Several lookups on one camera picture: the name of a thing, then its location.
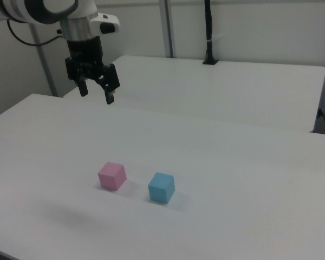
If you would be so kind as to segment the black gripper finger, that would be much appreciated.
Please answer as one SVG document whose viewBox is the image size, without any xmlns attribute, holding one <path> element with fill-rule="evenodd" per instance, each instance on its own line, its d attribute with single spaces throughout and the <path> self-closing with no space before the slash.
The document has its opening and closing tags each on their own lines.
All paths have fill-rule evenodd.
<svg viewBox="0 0 325 260">
<path fill-rule="evenodd" d="M 79 92 L 82 97 L 88 95 L 88 88 L 87 88 L 86 81 L 84 79 L 80 79 L 77 83 L 77 86 L 79 88 Z"/>
<path fill-rule="evenodd" d="M 100 70 L 100 76 L 96 79 L 96 83 L 101 86 L 104 91 L 106 103 L 108 105 L 114 102 L 114 93 L 120 87 L 119 78 L 114 64 L 104 65 Z"/>
</svg>

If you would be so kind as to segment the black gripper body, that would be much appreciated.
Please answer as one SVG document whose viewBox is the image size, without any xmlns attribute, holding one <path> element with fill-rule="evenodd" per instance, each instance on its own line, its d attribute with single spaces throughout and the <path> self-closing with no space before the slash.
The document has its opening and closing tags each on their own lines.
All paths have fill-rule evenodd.
<svg viewBox="0 0 325 260">
<path fill-rule="evenodd" d="M 92 79 L 107 82 L 106 66 L 102 62 L 103 50 L 99 36 L 85 41 L 67 41 L 70 56 L 65 59 L 68 79 L 79 82 Z"/>
</svg>

